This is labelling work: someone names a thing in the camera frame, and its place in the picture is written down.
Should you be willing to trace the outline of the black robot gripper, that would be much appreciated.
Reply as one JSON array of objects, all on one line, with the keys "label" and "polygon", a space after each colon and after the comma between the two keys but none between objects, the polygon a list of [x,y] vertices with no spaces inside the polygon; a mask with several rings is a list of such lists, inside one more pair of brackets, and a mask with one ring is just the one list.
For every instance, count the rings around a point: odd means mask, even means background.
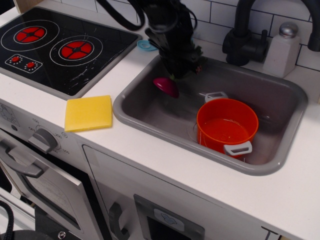
[{"label": "black robot gripper", "polygon": [[190,72],[200,73],[206,61],[202,48],[192,40],[196,27],[192,24],[192,14],[189,9],[173,15],[160,14],[149,19],[145,30],[150,43],[158,49],[168,73],[177,79]]}]

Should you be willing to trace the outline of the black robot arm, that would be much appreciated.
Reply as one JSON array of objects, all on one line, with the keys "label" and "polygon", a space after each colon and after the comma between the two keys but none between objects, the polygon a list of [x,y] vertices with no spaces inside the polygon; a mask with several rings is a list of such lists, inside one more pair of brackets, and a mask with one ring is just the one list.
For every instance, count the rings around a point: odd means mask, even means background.
[{"label": "black robot arm", "polygon": [[193,42],[196,15],[179,0],[130,0],[138,14],[147,17],[145,34],[158,49],[168,73],[180,79],[198,74],[205,62],[202,48]]}]

